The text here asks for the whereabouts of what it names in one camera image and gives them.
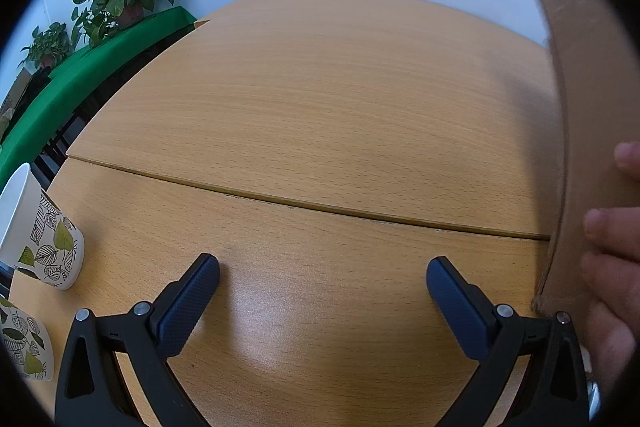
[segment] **blue textured pad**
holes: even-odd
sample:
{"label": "blue textured pad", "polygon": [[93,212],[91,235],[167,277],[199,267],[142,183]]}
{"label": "blue textured pad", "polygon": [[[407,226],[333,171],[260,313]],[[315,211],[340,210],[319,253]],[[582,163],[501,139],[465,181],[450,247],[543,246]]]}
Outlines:
{"label": "blue textured pad", "polygon": [[194,273],[158,322],[156,351],[163,358],[178,355],[207,307],[220,281],[218,260],[211,256]]}
{"label": "blue textured pad", "polygon": [[465,355],[484,360],[490,350],[487,325],[437,259],[427,266],[427,288]]}

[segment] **white cup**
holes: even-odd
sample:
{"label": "white cup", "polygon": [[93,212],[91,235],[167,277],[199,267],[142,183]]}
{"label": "white cup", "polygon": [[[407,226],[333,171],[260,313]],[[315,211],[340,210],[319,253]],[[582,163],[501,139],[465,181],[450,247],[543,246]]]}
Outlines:
{"label": "white cup", "polygon": [[52,380],[53,349],[44,325],[0,296],[2,343],[23,378]]}
{"label": "white cup", "polygon": [[78,277],[84,237],[40,187],[28,163],[0,194],[0,261],[60,290]]}

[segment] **human hand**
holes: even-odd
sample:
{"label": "human hand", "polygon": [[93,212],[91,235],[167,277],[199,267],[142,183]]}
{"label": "human hand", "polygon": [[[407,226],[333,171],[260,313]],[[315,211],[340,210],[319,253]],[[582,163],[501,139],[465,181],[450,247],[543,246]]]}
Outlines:
{"label": "human hand", "polygon": [[[619,144],[614,157],[618,169],[640,181],[640,142]],[[583,225],[596,247],[580,263],[596,296],[587,318],[587,348],[606,395],[640,339],[640,207],[592,208]]]}

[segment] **bolt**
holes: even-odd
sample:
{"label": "bolt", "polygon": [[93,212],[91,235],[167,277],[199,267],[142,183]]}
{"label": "bolt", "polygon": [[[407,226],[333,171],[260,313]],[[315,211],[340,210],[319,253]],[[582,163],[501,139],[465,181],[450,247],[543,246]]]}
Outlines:
{"label": "bolt", "polygon": [[498,312],[498,315],[500,315],[500,317],[504,317],[505,319],[513,316],[513,308],[508,304],[500,304],[498,305],[496,310]]}
{"label": "bolt", "polygon": [[147,314],[150,309],[151,309],[151,304],[149,304],[146,301],[139,302],[138,304],[133,306],[133,312],[139,316]]}
{"label": "bolt", "polygon": [[87,320],[89,318],[89,310],[87,308],[82,308],[81,310],[78,310],[78,313],[76,313],[76,321],[84,321]]}
{"label": "bolt", "polygon": [[558,312],[556,314],[556,319],[560,324],[568,324],[571,322],[571,317],[567,312]]}

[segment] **green tablecloth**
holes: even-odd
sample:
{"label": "green tablecloth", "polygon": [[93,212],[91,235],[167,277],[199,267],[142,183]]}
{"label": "green tablecloth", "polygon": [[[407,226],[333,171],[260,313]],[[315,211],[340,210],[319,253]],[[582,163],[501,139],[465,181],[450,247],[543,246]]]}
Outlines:
{"label": "green tablecloth", "polygon": [[110,74],[161,39],[195,22],[181,6],[151,15],[94,49],[82,48],[54,68],[51,83],[31,102],[2,142],[0,189],[22,163],[33,162],[49,138]]}

